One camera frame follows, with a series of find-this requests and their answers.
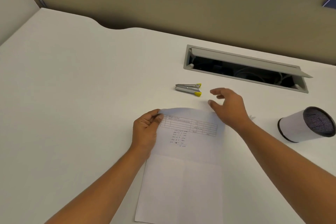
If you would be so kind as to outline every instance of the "person's right arm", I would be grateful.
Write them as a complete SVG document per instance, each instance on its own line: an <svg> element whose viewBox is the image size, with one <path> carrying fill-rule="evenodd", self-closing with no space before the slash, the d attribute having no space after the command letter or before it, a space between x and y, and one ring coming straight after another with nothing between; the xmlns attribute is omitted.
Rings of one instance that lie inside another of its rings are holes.
<svg viewBox="0 0 336 224"><path fill-rule="evenodd" d="M230 89L210 91L223 105L209 100L218 117L233 128L296 213L307 224L336 223L336 177L255 125L243 99Z"/></svg>

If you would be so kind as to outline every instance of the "blue object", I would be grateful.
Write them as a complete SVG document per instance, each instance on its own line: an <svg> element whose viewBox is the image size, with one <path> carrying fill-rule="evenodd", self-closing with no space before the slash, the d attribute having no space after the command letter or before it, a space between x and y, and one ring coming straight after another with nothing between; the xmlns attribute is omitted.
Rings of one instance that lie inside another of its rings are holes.
<svg viewBox="0 0 336 224"><path fill-rule="evenodd" d="M336 9L336 0L327 0L324 4L323 7L329 7L329 8L334 8Z"/></svg>

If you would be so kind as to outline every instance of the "person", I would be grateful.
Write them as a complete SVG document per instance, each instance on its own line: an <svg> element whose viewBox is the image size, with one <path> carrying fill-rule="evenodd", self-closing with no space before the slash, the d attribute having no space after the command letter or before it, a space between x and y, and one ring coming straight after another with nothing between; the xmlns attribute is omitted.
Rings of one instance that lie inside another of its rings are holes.
<svg viewBox="0 0 336 224"><path fill-rule="evenodd" d="M234 91L210 91L223 105L209 100L218 117L245 141L266 175L307 224L336 223L336 177L283 144L248 117ZM140 167L149 158L163 115L145 113L133 124L129 150L100 178L70 201L46 224L109 224Z"/></svg>

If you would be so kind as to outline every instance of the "white paper sheet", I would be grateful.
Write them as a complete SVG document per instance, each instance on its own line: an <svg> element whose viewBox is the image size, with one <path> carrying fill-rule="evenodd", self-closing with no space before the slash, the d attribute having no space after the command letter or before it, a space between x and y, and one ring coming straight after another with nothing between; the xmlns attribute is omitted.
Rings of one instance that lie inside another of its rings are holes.
<svg viewBox="0 0 336 224"><path fill-rule="evenodd" d="M222 224L220 152L224 124L214 112L163 109L147 160L135 221Z"/></svg>

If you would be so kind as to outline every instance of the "pen holder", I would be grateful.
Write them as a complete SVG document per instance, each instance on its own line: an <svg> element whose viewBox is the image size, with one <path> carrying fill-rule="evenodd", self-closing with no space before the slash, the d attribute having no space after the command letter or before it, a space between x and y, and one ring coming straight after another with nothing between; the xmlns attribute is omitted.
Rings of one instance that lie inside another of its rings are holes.
<svg viewBox="0 0 336 224"><path fill-rule="evenodd" d="M336 134L335 122L330 115L313 106L281 118L278 121L278 129L280 134L292 143L333 137Z"/></svg>

